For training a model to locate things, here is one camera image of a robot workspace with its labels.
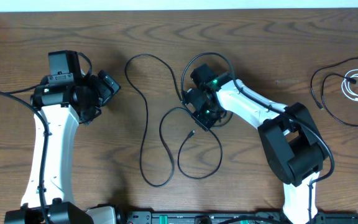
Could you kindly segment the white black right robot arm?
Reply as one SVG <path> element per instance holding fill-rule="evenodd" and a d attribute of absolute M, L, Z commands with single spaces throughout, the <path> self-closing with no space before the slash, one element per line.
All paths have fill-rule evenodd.
<path fill-rule="evenodd" d="M 190 77 L 196 87 L 183 96 L 195 108 L 196 123 L 208 131 L 230 111 L 257 129 L 267 162 L 283 182 L 287 220 L 313 222 L 314 187 L 328 153 L 308 109 L 301 103 L 287 106 L 271 101 L 228 72 L 215 74 L 206 64 Z"/>

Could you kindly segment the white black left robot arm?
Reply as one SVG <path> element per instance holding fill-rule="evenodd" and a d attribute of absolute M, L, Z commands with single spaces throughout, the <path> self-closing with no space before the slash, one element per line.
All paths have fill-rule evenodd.
<path fill-rule="evenodd" d="M 18 210 L 6 212 L 5 223 L 118 223 L 112 205 L 87 210 L 75 205 L 71 185 L 73 145 L 79 125 L 90 124 L 120 86 L 101 70 L 82 71 L 81 52 L 48 54 L 50 74 L 33 87 L 28 107 L 36 127 L 29 182 Z"/>

